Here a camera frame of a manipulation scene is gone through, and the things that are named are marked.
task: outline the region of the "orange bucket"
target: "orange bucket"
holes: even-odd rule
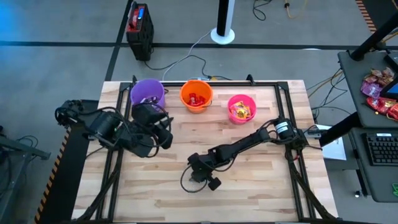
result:
[[[189,94],[195,93],[197,96],[202,96],[206,99],[204,105],[191,106],[188,104],[190,101]],[[208,106],[211,105],[213,99],[213,90],[207,82],[201,80],[189,80],[181,87],[180,90],[181,102],[187,107],[191,113],[202,113]]]

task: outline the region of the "purple bucket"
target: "purple bucket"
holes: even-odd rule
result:
[[[130,99],[133,105],[140,103],[144,98],[154,96],[160,99],[156,104],[164,108],[164,87],[160,81],[153,78],[137,82],[130,91]]]

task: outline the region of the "white stand base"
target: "white stand base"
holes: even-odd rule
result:
[[[235,39],[235,32],[231,29],[229,31],[229,35],[223,37],[217,34],[217,28],[214,28],[211,31],[211,39],[216,42],[217,44],[226,45],[231,43]]]

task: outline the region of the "gray floor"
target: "gray floor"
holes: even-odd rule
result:
[[[146,0],[155,23],[155,42],[193,43],[215,26],[216,2],[210,0]],[[298,9],[302,1],[292,3]],[[0,0],[0,40],[51,42],[114,42],[126,0]],[[283,1],[264,6],[265,22],[251,12],[252,1],[236,2],[234,43],[358,45],[370,34],[354,0],[312,0],[305,14],[287,19]],[[53,152],[48,161],[35,160],[21,189],[15,221],[31,223],[53,166],[65,130],[57,126],[53,111],[67,99],[98,100],[113,48],[106,47],[0,47],[0,124],[10,138],[33,134],[39,147]],[[188,49],[156,49],[149,64],[165,66]],[[334,50],[195,49],[207,61],[205,73],[258,80],[304,79],[312,86],[337,69]],[[167,74],[166,80],[199,77],[202,61],[190,58]],[[161,78],[137,62],[128,48],[121,48],[112,80]],[[340,88],[346,88],[341,82]],[[329,90],[321,88],[311,99],[318,106]],[[330,104],[354,111],[349,93]],[[335,124],[346,114],[322,109],[321,124]],[[329,168],[329,177],[340,217],[363,222],[394,223],[396,204],[354,198],[358,180],[351,171]]]

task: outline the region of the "wooden table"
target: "wooden table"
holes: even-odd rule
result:
[[[304,82],[288,82],[297,126],[308,128],[313,125],[313,119]],[[116,106],[119,84],[104,83],[99,108]],[[179,183],[188,156],[237,141],[253,133],[265,121],[278,117],[274,88],[214,87],[213,104],[202,114],[191,114],[185,109],[179,98],[180,88],[167,89],[165,109],[174,117],[172,147],[160,149],[152,159],[142,159],[124,151],[114,222],[297,221],[284,146],[260,144],[240,154],[229,171],[214,172],[222,181],[216,191],[206,187],[199,193],[189,194]],[[237,93],[253,97],[257,104],[256,117],[242,126],[231,124],[227,116],[227,101]],[[319,147],[318,141],[309,139],[309,142]],[[88,153],[99,147],[97,142],[91,143]],[[87,158],[72,218],[83,214],[100,191],[106,153],[104,149]],[[312,191],[326,209],[337,216],[322,152],[307,147],[303,155]],[[188,181],[187,173],[184,177],[187,188],[200,187],[201,184]],[[309,217],[301,189],[300,195],[304,214]],[[104,215],[108,212],[107,204]]]

